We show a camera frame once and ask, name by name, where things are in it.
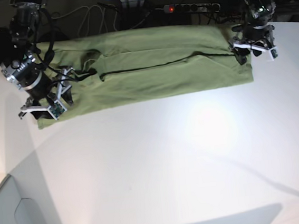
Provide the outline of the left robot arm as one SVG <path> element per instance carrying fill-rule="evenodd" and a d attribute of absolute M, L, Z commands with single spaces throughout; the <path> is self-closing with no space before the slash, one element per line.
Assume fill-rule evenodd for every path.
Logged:
<path fill-rule="evenodd" d="M 247 63 L 253 54 L 260 56 L 263 52 L 274 60 L 278 50 L 274 44 L 274 26 L 269 23 L 275 11 L 272 0 L 242 0 L 244 22 L 232 27 L 235 34 L 229 42 L 229 48 L 240 65 Z"/>

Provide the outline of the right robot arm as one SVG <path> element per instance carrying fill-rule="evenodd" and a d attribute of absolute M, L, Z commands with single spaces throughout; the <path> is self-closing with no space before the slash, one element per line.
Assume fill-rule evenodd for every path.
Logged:
<path fill-rule="evenodd" d="M 50 66 L 54 57 L 55 31 L 52 18 L 45 8 L 46 0 L 10 0 L 16 15 L 9 24 L 12 50 L 1 63 L 7 81 L 29 97 L 21 107 L 19 117 L 31 114 L 35 119 L 57 120 L 73 104 L 70 77 L 72 67 L 62 70 Z M 41 15 L 46 16 L 51 29 L 49 46 L 43 57 L 36 46 Z"/>

